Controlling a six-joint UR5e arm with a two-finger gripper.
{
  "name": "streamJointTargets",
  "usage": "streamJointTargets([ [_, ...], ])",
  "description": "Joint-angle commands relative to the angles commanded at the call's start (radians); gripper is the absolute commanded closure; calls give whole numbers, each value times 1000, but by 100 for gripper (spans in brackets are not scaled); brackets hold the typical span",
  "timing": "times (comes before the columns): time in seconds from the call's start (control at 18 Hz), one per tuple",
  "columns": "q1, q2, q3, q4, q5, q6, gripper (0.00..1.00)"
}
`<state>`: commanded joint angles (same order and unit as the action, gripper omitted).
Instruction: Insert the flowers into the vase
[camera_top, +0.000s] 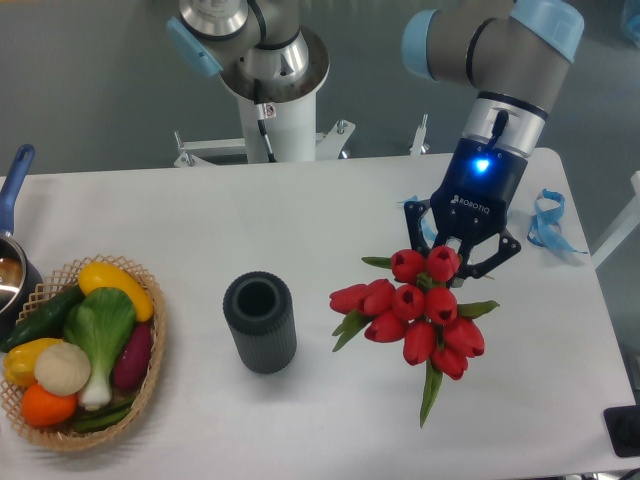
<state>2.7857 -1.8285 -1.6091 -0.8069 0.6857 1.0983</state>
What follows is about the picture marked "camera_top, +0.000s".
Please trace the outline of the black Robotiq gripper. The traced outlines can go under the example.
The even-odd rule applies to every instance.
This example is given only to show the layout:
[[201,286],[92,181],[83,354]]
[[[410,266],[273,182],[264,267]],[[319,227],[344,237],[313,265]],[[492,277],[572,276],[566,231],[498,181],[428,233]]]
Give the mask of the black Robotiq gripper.
[[[407,200],[403,205],[413,250],[432,250],[460,242],[460,267],[449,286],[459,288],[471,277],[479,279],[521,251],[521,243],[506,228],[507,210],[527,167],[527,160],[503,149],[462,139],[430,201]],[[437,233],[426,215],[432,212]],[[499,233],[497,251],[471,263],[473,247]]]

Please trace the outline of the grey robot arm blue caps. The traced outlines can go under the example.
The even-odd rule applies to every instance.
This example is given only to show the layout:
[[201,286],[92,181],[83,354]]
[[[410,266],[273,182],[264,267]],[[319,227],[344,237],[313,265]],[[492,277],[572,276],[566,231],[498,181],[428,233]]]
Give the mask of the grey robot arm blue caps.
[[507,213],[583,31],[582,15],[564,1],[464,1],[419,12],[405,27],[408,71],[478,92],[440,186],[404,206],[418,253],[458,241],[461,265],[449,285],[478,279],[520,251]]

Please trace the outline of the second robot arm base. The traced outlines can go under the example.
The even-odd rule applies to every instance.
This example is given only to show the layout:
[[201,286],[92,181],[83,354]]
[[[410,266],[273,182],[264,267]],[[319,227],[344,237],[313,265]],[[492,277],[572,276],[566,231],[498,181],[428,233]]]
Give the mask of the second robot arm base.
[[194,71],[254,103],[301,99],[328,76],[327,48],[301,24],[298,1],[180,1],[166,32]]

